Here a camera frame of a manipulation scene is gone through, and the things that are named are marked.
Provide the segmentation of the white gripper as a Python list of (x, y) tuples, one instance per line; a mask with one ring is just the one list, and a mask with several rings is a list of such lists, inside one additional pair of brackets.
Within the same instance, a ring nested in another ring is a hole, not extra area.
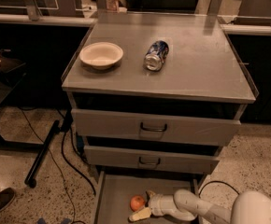
[(142, 207), (128, 217), (131, 222), (147, 219), (153, 214), (156, 217), (165, 215), (172, 216), (177, 210), (173, 196), (156, 194), (152, 190), (146, 190), (149, 200), (149, 207)]

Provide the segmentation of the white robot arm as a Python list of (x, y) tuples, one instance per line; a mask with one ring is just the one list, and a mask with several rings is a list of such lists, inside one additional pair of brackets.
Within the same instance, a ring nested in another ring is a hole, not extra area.
[(129, 216), (131, 222), (151, 216), (171, 216), (182, 221), (202, 217), (211, 224), (271, 224), (271, 200), (258, 191), (239, 194), (232, 210), (205, 201), (186, 189), (172, 195), (149, 191), (149, 196), (148, 205)]

